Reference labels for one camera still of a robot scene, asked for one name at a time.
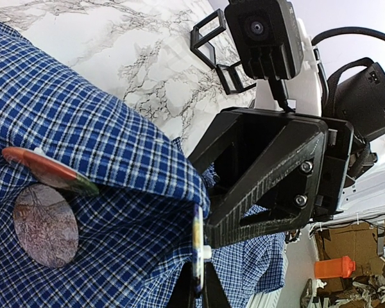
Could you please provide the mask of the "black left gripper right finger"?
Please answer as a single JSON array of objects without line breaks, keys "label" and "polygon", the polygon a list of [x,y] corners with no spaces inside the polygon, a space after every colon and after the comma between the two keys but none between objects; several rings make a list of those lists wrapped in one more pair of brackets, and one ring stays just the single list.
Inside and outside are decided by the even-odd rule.
[{"label": "black left gripper right finger", "polygon": [[203,307],[231,308],[214,265],[211,262],[206,262],[204,269]]}]

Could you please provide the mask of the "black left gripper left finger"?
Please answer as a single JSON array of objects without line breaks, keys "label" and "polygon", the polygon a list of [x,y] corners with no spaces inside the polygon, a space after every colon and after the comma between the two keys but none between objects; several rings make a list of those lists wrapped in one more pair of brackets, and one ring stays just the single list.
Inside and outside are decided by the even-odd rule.
[{"label": "black left gripper left finger", "polygon": [[176,307],[195,307],[193,269],[190,262],[185,263],[176,283]]}]

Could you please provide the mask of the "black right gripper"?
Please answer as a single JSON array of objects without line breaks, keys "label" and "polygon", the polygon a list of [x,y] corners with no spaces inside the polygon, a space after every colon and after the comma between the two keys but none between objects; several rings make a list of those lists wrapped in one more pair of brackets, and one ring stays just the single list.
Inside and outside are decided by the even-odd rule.
[{"label": "black right gripper", "polygon": [[213,166],[205,235],[213,248],[328,221],[338,213],[354,129],[339,119],[231,107],[189,155]]}]

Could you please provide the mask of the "white blue round brooch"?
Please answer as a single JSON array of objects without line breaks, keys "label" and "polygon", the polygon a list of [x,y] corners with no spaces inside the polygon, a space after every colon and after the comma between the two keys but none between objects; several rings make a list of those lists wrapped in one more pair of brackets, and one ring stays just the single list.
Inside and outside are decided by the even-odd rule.
[{"label": "white blue round brooch", "polygon": [[205,244],[203,209],[195,205],[192,219],[192,281],[196,297],[203,291],[205,278],[205,260],[212,257],[212,248]]}]

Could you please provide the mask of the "blue checked shirt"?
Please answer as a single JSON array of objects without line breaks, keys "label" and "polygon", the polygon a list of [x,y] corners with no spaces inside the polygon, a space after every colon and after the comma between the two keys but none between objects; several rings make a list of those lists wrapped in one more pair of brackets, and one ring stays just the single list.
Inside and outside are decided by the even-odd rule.
[{"label": "blue checked shirt", "polygon": [[[99,187],[68,197],[80,242],[63,268],[17,240],[14,203],[35,179],[8,146],[42,148]],[[0,22],[0,307],[165,307],[211,183],[152,122]]]}]

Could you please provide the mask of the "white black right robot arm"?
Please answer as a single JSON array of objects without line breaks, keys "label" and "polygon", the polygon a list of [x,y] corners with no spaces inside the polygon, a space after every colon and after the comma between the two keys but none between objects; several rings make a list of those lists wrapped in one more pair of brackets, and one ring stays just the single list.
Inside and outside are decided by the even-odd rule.
[{"label": "white black right robot arm", "polygon": [[210,190],[210,215],[194,209],[195,252],[322,221],[336,213],[342,190],[385,134],[385,73],[369,58],[344,65],[327,80],[323,114],[228,108],[190,155],[221,180]]}]

